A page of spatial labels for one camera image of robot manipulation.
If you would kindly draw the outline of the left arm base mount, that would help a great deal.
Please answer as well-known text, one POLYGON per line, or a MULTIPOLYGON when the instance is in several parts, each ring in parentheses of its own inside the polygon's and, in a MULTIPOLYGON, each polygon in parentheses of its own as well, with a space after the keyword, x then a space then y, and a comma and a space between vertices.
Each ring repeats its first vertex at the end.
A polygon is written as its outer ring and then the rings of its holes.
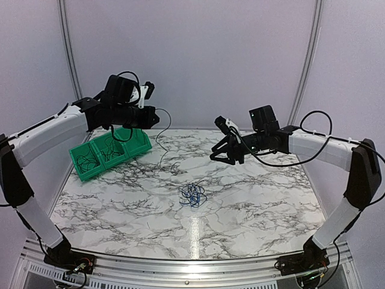
POLYGON ((96 257, 89 253, 72 250, 72 245, 66 237, 55 247, 46 245, 44 262, 66 269, 70 273, 92 274, 96 257))

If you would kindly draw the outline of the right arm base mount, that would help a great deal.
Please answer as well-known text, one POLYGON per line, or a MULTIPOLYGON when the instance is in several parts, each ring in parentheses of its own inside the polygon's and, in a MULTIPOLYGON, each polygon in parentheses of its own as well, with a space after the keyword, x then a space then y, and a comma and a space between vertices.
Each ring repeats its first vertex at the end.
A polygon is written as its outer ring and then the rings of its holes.
POLYGON ((309 238, 304 243, 302 252, 278 257, 274 268, 282 276, 287 276, 320 269, 329 264, 326 248, 321 249, 313 242, 312 238, 309 238))

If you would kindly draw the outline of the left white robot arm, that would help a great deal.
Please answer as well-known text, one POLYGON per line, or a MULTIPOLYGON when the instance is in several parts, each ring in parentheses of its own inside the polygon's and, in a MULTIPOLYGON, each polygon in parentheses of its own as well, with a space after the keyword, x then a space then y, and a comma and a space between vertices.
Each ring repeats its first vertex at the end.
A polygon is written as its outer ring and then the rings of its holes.
POLYGON ((95 129, 121 126, 128 130, 150 129, 159 122, 156 108, 145 102, 155 86, 141 83, 128 71, 109 76, 94 97, 84 97, 42 121, 10 136, 1 135, 1 190, 9 207, 24 225, 46 245, 46 257, 70 268, 76 255, 66 236, 42 208, 25 170, 47 157, 65 142, 95 129))

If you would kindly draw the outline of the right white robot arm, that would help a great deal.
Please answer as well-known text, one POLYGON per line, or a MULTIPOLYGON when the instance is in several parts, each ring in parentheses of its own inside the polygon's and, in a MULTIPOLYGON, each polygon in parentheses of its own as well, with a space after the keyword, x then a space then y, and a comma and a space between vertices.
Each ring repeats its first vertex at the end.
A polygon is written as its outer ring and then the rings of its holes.
POLYGON ((273 153, 295 155, 295 166, 312 161, 338 168, 347 174, 347 184, 340 203, 327 220, 303 246, 298 265, 310 270, 320 262, 327 246, 347 232, 362 212, 379 202, 374 199, 382 174, 380 162, 384 157, 368 138, 357 141, 336 137, 333 129, 327 133, 305 129, 303 125, 281 127, 270 105, 249 112, 253 132, 243 135, 229 118, 218 116, 214 123, 224 137, 212 147, 210 159, 221 163, 243 164, 251 155, 264 166, 274 167, 262 157, 273 153))

